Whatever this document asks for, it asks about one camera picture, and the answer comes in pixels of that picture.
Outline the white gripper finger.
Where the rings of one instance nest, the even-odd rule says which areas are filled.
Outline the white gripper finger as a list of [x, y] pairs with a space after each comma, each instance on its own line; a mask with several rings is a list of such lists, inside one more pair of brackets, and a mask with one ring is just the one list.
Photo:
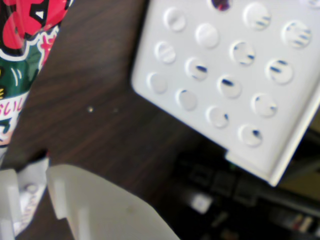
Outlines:
[[151, 205], [94, 173], [61, 164], [46, 178], [55, 215], [76, 240], [178, 239]]
[[0, 239], [14, 240], [14, 224], [22, 219], [17, 173], [0, 171]]

